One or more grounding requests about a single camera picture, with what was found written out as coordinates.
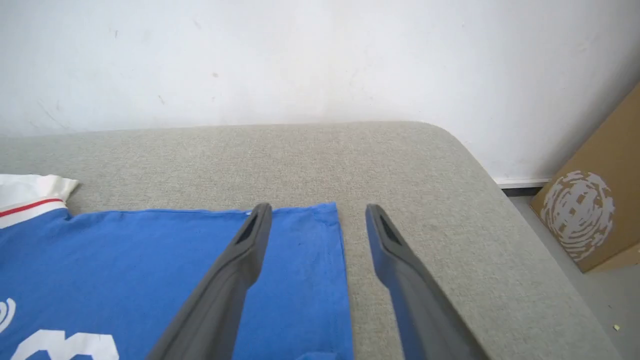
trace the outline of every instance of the red stripe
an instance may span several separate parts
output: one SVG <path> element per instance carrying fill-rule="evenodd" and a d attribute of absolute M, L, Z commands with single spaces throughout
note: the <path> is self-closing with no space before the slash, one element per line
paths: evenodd
<path fill-rule="evenodd" d="M 5 217 L 6 215 L 11 215 L 14 213 L 18 213 L 20 211 L 24 211 L 24 210 L 28 210 L 31 208 L 35 208 L 36 206 L 42 205 L 42 204 L 46 204 L 48 202 L 54 202 L 54 201 L 62 201 L 62 199 L 44 199 L 44 200 L 40 200 L 40 201 L 36 201 L 32 204 L 29 205 L 24 205 L 21 206 L 19 208 L 13 208 L 13 209 L 9 209 L 6 211 L 0 211 L 0 217 Z"/>

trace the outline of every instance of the cardboard box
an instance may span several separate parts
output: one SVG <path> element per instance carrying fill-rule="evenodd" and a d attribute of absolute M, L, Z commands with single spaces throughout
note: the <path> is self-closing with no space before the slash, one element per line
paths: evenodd
<path fill-rule="evenodd" d="M 531 208 L 582 272 L 640 263 L 640 85 Z"/>

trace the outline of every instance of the gray floor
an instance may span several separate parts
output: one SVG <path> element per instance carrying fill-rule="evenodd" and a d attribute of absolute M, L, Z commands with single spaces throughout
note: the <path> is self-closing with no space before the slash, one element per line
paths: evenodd
<path fill-rule="evenodd" d="M 531 197 L 509 199 L 582 295 L 620 356 L 640 359 L 640 265 L 582 274 L 529 207 Z M 614 330 L 614 325 L 620 326 L 620 330 Z"/>

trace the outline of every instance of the white circular logo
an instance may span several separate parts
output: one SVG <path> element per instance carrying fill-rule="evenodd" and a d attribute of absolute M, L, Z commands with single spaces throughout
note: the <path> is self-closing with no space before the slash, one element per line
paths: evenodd
<path fill-rule="evenodd" d="M 6 299 L 6 304 L 0 301 L 0 332 L 3 332 L 13 320 L 15 314 L 15 301 Z"/>
<path fill-rule="evenodd" d="M 540 218 L 571 258 L 580 261 L 607 239 L 614 210 L 611 189 L 602 178 L 577 170 L 551 186 Z"/>

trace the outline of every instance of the gray fabric surface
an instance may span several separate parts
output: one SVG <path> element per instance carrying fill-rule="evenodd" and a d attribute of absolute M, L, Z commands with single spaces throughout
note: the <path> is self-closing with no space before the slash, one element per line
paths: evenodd
<path fill-rule="evenodd" d="M 414 122 L 200 127 L 2 139 L 0 172 L 81 186 L 73 213 L 336 201 L 357 359 L 400 359 L 364 210 L 382 205 L 494 359 L 617 359 L 532 229 L 446 131 Z"/>

